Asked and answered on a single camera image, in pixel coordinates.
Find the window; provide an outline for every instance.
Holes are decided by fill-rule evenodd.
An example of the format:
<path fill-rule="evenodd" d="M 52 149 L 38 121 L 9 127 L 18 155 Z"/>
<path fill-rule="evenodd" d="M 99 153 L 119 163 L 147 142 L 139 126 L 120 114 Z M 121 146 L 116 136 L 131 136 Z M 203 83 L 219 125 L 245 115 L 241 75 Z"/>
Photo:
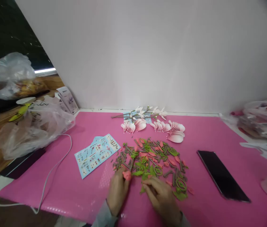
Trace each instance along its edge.
<path fill-rule="evenodd" d="M 19 52 L 35 70 L 53 68 L 36 35 L 14 0 L 0 0 L 0 58 Z"/>

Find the white cable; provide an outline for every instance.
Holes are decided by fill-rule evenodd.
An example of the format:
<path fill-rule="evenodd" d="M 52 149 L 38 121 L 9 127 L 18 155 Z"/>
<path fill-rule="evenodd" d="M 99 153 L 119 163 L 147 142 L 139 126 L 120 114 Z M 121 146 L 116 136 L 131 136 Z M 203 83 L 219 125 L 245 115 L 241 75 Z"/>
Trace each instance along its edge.
<path fill-rule="evenodd" d="M 44 187 L 43 187 L 42 196 L 41 196 L 41 200 L 40 200 L 40 203 L 39 203 L 38 210 L 36 211 L 33 207 L 31 207 L 31 209 L 33 210 L 33 212 L 34 212 L 35 214 L 38 214 L 38 212 L 39 212 L 39 210 L 40 210 L 40 207 L 41 207 L 41 204 L 42 204 L 42 200 L 43 200 L 43 196 L 44 196 L 45 186 L 46 186 L 46 183 L 47 183 L 47 181 L 48 181 L 48 177 L 49 177 L 49 175 L 51 174 L 52 170 L 53 170 L 58 164 L 60 164 L 60 163 L 63 161 L 63 159 L 68 155 L 68 153 L 71 151 L 71 147 L 70 147 L 69 151 L 66 153 L 66 155 L 65 155 L 59 162 L 57 162 L 57 164 L 56 164 L 56 165 L 51 169 L 51 171 L 48 173 L 48 176 L 47 176 L 47 178 L 46 178 L 46 180 L 45 180 L 45 183 L 44 183 Z M 22 203 L 0 204 L 0 207 L 11 207 L 11 206 L 17 206 L 17 205 L 25 205 L 25 204 L 22 204 Z"/>

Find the clear plastic bag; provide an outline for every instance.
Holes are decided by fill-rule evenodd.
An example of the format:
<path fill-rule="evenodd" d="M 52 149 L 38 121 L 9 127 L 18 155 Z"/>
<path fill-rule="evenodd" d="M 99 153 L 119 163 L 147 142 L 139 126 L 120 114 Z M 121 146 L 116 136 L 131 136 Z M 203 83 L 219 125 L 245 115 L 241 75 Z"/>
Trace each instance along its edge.
<path fill-rule="evenodd" d="M 267 138 L 267 100 L 249 102 L 239 116 L 238 127 L 257 138 Z"/>
<path fill-rule="evenodd" d="M 55 99 L 45 96 L 44 101 L 35 101 L 21 121 L 1 128 L 0 148 L 5 160 L 46 147 L 75 125 L 75 116 L 63 111 Z"/>
<path fill-rule="evenodd" d="M 14 52 L 0 58 L 0 99 L 25 98 L 48 88 L 36 79 L 27 56 Z"/>

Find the product box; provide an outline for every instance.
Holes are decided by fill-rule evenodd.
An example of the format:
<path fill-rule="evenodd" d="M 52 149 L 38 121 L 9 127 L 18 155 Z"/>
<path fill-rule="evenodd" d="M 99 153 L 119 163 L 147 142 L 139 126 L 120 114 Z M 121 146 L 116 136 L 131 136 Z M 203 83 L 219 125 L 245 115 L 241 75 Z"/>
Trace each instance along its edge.
<path fill-rule="evenodd" d="M 61 109 L 62 109 L 63 111 L 65 111 L 65 112 L 71 113 L 71 112 L 69 111 L 69 109 L 66 107 L 66 105 L 64 104 L 64 102 L 62 101 L 62 98 L 61 98 L 61 95 L 60 95 L 59 92 L 55 92 L 55 97 L 56 97 L 57 99 L 59 99 L 59 105 L 60 105 Z"/>
<path fill-rule="evenodd" d="M 66 107 L 69 109 L 71 114 L 77 113 L 79 108 L 70 90 L 67 87 L 60 87 L 57 89 L 57 91 L 59 92 L 60 98 L 62 99 Z"/>

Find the table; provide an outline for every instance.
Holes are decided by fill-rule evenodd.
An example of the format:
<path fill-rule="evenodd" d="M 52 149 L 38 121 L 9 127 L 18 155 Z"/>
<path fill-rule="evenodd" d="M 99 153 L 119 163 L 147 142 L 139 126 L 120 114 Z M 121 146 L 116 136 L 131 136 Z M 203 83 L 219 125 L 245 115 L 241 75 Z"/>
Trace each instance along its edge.
<path fill-rule="evenodd" d="M 155 133 L 151 126 L 134 135 L 123 134 L 122 119 L 110 119 L 114 113 L 79 113 L 76 126 L 67 133 L 72 136 L 70 154 L 49 178 L 42 209 L 88 223 L 106 197 L 109 179 L 113 175 L 111 159 L 92 174 L 81 179 L 74 154 L 88 146 L 94 136 L 110 133 L 119 144 L 134 145 L 136 137 L 166 141 L 166 133 Z M 187 185 L 195 195 L 178 202 L 192 226 L 267 226 L 267 195 L 259 183 L 267 177 L 267 160 L 256 149 L 243 148 L 244 140 L 218 117 L 168 116 L 186 127 L 185 138 L 173 147 L 181 153 L 189 170 Z M 0 190 L 0 196 L 37 207 L 45 178 L 50 169 L 69 149 L 69 138 L 61 136 L 47 147 L 43 155 L 18 180 Z M 196 151 L 215 151 L 252 203 L 225 200 L 199 159 Z M 131 182 L 126 206 L 121 212 L 119 226 L 161 226 L 146 194 L 139 194 L 140 178 Z"/>

